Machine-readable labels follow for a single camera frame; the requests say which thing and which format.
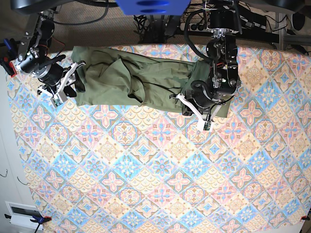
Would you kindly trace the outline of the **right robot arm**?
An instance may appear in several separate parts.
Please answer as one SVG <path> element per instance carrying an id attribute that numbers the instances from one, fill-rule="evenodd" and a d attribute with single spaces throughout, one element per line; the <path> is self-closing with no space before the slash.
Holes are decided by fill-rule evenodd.
<path id="1" fill-rule="evenodd" d="M 47 95 L 54 107 L 76 97 L 78 92 L 86 91 L 77 72 L 85 61 L 62 67 L 59 62 L 66 55 L 59 53 L 53 58 L 48 57 L 55 29 L 53 16 L 57 13 L 55 7 L 30 15 L 17 53 L 17 69 L 41 82 L 37 93 Z"/>

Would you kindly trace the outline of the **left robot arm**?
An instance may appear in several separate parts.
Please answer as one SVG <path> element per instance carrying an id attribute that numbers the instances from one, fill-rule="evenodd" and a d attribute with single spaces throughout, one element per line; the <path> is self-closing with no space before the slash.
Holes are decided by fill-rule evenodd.
<path id="1" fill-rule="evenodd" d="M 205 28 L 212 34 L 206 53 L 201 53 L 189 38 L 190 21 L 203 14 Z M 242 32 L 238 3 L 235 0 L 205 0 L 200 10 L 187 17 L 184 38 L 202 61 L 197 62 L 181 93 L 171 95 L 182 103 L 184 116 L 196 115 L 197 130 L 208 131 L 223 106 L 229 106 L 241 81 L 238 75 L 236 33 Z"/>

